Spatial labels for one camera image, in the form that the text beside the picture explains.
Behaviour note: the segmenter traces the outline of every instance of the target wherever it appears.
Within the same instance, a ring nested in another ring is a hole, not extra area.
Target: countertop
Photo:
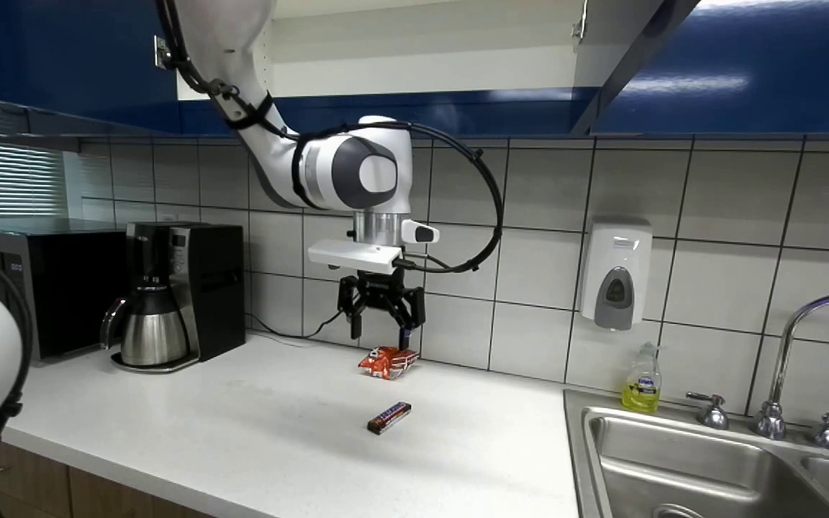
[[[32,368],[7,444],[225,518],[579,516],[559,387],[433,364],[385,384],[361,358],[251,338],[130,375],[93,351]]]

